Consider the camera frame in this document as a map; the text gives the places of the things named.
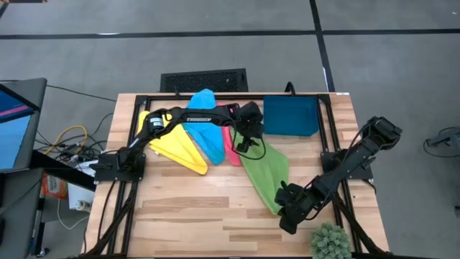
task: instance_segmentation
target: yellow cloth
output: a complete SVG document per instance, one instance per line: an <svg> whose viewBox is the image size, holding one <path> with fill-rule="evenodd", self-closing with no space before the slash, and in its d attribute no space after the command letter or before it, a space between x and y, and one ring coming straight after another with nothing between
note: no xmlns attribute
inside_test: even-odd
<svg viewBox="0 0 460 259"><path fill-rule="evenodd" d="M144 119L148 114L149 111L139 114L138 131L142 128ZM169 123L165 117L163 117L163 123L165 127ZM160 139L150 141L150 148L201 175L206 174L208 171L208 165L206 165L182 125L177 125L169 134L162 136Z"/></svg>

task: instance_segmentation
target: teal container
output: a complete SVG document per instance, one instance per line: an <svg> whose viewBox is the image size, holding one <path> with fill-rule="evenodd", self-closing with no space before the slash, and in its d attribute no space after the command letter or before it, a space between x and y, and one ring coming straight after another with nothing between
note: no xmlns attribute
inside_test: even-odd
<svg viewBox="0 0 460 259"><path fill-rule="evenodd" d="M316 97L264 97L265 134L310 137L317 131Z"/></svg>

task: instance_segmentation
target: wooden tabletop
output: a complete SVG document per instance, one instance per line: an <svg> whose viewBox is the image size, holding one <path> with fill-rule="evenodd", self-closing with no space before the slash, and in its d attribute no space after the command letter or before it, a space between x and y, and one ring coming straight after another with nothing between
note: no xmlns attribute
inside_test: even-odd
<svg viewBox="0 0 460 259"><path fill-rule="evenodd" d="M251 94L270 93L243 94L248 94L247 101L219 103L239 102L242 105L251 100ZM340 145L346 148L358 131L351 98L348 94L330 96ZM135 97L136 94L119 94L108 150L127 145ZM262 100L256 102L263 110ZM150 110L185 107L187 103L153 101ZM326 109L322 111L326 135L331 140ZM322 173L318 133L312 137L265 135L264 140L289 159L291 183L304 186ZM209 169L205 176L200 176L155 155L149 148L145 149L145 154L147 167L137 192L129 256L310 256L310 233L323 222L334 222L334 213L328 205L316 219L301 223L296 235L290 235L278 227L279 217L265 207L243 167L234 167L228 161L214 166L202 153ZM86 232L89 248L96 243L110 185L100 183L97 186ZM358 222L379 247L388 250L374 190L358 180L350 180L349 185ZM127 185L125 198L129 189ZM118 184L109 198L103 233L113 218L117 190ZM117 235L116 252L121 250L123 229L124 222Z"/></svg>

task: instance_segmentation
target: green succulent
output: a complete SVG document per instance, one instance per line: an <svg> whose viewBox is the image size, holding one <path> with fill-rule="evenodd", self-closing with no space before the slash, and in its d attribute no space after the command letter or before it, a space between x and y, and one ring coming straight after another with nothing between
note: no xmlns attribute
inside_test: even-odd
<svg viewBox="0 0 460 259"><path fill-rule="evenodd" d="M323 223L311 234L313 259L351 258L350 241L345 230L331 223Z"/></svg>

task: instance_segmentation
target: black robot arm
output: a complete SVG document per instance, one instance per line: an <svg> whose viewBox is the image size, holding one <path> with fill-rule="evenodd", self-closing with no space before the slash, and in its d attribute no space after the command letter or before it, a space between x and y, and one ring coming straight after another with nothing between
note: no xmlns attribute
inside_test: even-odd
<svg viewBox="0 0 460 259"><path fill-rule="evenodd" d="M163 117L170 118L167 126ZM262 113L254 102L240 107L238 104L217 106L214 109L158 109L150 112L144 119L141 131L136 135L129 147L118 150L117 170L135 171L137 158L143 153L147 143L170 133L174 127L185 122L210 122L220 127L231 126L243 136L242 143L236 146L236 151L245 153L249 146L256 145L252 137L262 138Z"/></svg>
<svg viewBox="0 0 460 259"><path fill-rule="evenodd" d="M358 167L369 166L375 159L373 155L379 150L394 147L402 130L384 117L373 117L360 132L362 139L335 155L329 168L324 168L325 173L316 176L307 186L282 183L275 197L275 201L282 206L278 213L281 228L295 234L297 225L307 219L313 210L319 213L332 200L342 180L347 179Z"/></svg>

